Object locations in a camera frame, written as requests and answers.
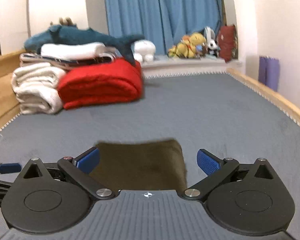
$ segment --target folded blanket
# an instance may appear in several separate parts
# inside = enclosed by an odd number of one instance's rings
[[[137,100],[142,94],[141,66],[123,58],[113,63],[76,68],[58,85],[65,109]]]
[[[186,166],[176,140],[141,144],[99,142],[96,147],[100,162],[90,176],[114,192],[187,189]]]
[[[11,85],[15,93],[33,85],[56,88],[59,79],[65,74],[66,72],[63,69],[52,67],[50,63],[36,63],[17,68],[12,74]]]
[[[20,55],[20,66],[28,66],[33,63],[39,62],[48,62],[52,66],[62,68],[65,70],[72,70],[79,66],[87,66],[92,64],[100,64],[100,63],[110,63],[116,59],[116,54],[112,52],[105,52],[99,54],[99,57],[95,57],[93,59],[84,59],[84,60],[65,60],[54,57],[43,57],[39,54],[33,53],[22,53]]]
[[[62,109],[57,90],[43,85],[22,88],[16,97],[22,114],[55,114]]]
[[[82,60],[99,57],[105,52],[115,52],[116,48],[106,47],[101,42],[93,42],[84,45],[44,44],[41,47],[41,56],[55,57],[65,60]]]

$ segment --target brown cloth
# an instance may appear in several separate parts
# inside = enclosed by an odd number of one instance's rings
[[[99,165],[90,173],[114,192],[187,188],[180,144],[173,139],[142,144],[99,142]]]

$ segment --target blue shark plush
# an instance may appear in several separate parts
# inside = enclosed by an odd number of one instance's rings
[[[101,42],[107,47],[115,47],[130,64],[135,65],[131,45],[135,41],[143,40],[141,34],[127,35],[115,38],[91,28],[80,30],[76,26],[52,25],[45,32],[36,34],[26,40],[24,46],[29,52],[40,54],[41,47],[47,43],[65,45],[83,45],[92,42]]]

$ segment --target folded red blanket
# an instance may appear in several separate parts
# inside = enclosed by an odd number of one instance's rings
[[[123,58],[71,70],[58,84],[65,109],[137,100],[142,94],[141,66]]]

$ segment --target red pillow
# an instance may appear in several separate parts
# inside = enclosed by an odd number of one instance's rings
[[[233,58],[233,50],[235,44],[236,29],[234,25],[222,26],[218,34],[218,45],[220,47],[219,56],[229,62]]]
[[[143,91],[140,63],[132,66],[123,58],[112,63],[81,66],[58,84],[64,109],[137,100]]]

